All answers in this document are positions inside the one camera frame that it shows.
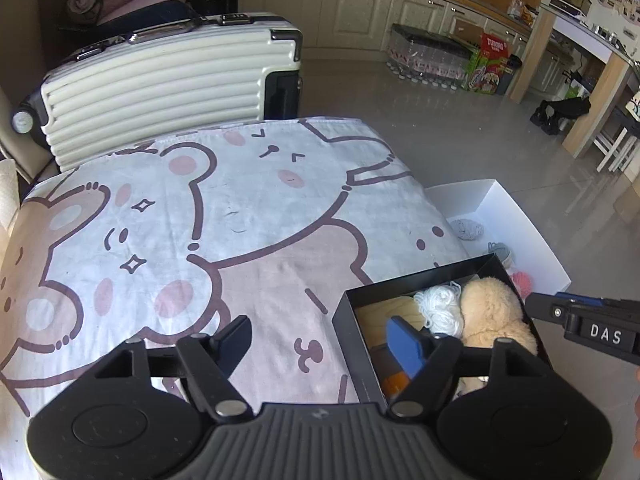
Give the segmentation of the person's right hand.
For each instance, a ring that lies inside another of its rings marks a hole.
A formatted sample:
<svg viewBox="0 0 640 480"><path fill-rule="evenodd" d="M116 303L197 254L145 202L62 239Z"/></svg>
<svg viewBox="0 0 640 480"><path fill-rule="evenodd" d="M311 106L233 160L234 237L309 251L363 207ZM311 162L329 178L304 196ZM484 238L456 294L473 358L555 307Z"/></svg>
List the person's right hand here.
<svg viewBox="0 0 640 480"><path fill-rule="evenodd" d="M636 370L637 382L640 382L640 368ZM634 416L636 416L636 423L634 424L634 458L638 460L640 458L640 396L634 402Z"/></svg>

